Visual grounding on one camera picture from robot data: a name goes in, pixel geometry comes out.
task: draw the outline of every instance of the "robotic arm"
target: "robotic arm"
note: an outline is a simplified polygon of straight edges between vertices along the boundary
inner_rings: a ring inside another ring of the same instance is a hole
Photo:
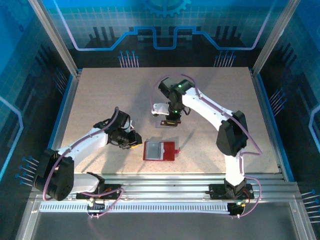
[[[158,89],[169,99],[168,103],[157,103],[152,106],[151,112],[154,116],[165,115],[161,125],[176,127],[181,123],[182,111],[189,115],[192,109],[207,119],[218,131],[216,145],[225,159],[226,196],[229,199],[236,199],[246,187],[240,158],[247,146],[248,137],[227,116],[233,116],[248,131],[245,115],[241,111],[234,113],[220,106],[196,90],[194,83],[186,79],[176,84],[172,79],[166,78],[159,84]]]
[[[58,150],[47,149],[39,159],[33,186],[61,201],[71,193],[105,191],[105,180],[94,173],[74,174],[74,169],[87,156],[107,144],[125,150],[142,144],[141,136],[133,130],[130,116],[116,108],[110,119],[96,123],[93,128],[79,140]]]

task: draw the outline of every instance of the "vertical metal post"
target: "vertical metal post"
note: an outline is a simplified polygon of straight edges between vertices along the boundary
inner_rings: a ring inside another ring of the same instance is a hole
[[[299,5],[300,0],[289,0],[284,10],[282,11],[280,17],[276,21],[272,32],[270,33],[269,38],[267,39],[265,45],[263,46],[260,55],[256,59],[256,62],[252,68],[253,76],[256,77],[264,64],[266,63],[270,53],[277,44],[280,36],[288,25],[291,17],[295,13],[297,6]]]
[[[45,6],[41,2],[41,0],[28,0],[30,5],[32,6],[35,14],[37,15],[38,19],[42,23],[46,33],[50,37],[53,45],[55,46],[56,50],[58,51],[59,55],[61,56],[62,60],[64,61],[66,67],[70,71],[73,77],[77,77],[78,68],[70,55],[67,46],[65,45],[63,39],[61,38],[58,30],[56,29],[55,25],[53,24]]]

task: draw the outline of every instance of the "blue wall panel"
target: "blue wall panel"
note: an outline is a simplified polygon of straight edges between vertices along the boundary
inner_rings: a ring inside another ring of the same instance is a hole
[[[0,238],[9,240],[31,191],[23,157],[47,148],[69,72],[27,0],[0,0],[0,44]]]
[[[44,2],[79,68],[126,66],[125,61],[119,62],[121,51],[135,51],[140,67],[218,67],[224,57],[229,60],[228,64],[221,64],[225,67],[252,67],[286,3]]]
[[[294,178],[302,193],[316,189],[316,194],[320,192],[319,12],[319,1],[301,0],[261,71]],[[276,92],[279,98],[272,98]],[[313,226],[319,236],[320,226]]]

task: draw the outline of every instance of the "work surface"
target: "work surface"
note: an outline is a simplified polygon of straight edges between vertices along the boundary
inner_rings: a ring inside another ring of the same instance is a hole
[[[143,161],[143,145],[122,150],[113,145],[98,149],[83,160],[76,172],[114,173],[224,173],[225,159],[216,146],[217,130],[191,110],[176,128],[156,128],[160,117],[151,114],[150,95],[164,75],[184,73],[194,77],[198,88],[229,110],[245,114],[249,133],[263,156],[246,156],[247,173],[277,173],[278,167],[262,112],[246,67],[85,68],[76,90],[62,146],[85,135],[92,126],[114,113],[116,106],[131,116],[143,141],[175,141],[180,154],[173,162]],[[168,100],[156,89],[154,103]],[[246,151],[254,151],[248,140]]]

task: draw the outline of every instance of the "small red object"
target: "small red object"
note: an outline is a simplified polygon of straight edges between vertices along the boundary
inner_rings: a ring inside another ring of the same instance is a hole
[[[143,160],[145,161],[174,161],[175,155],[180,152],[175,149],[174,141],[145,141]]]

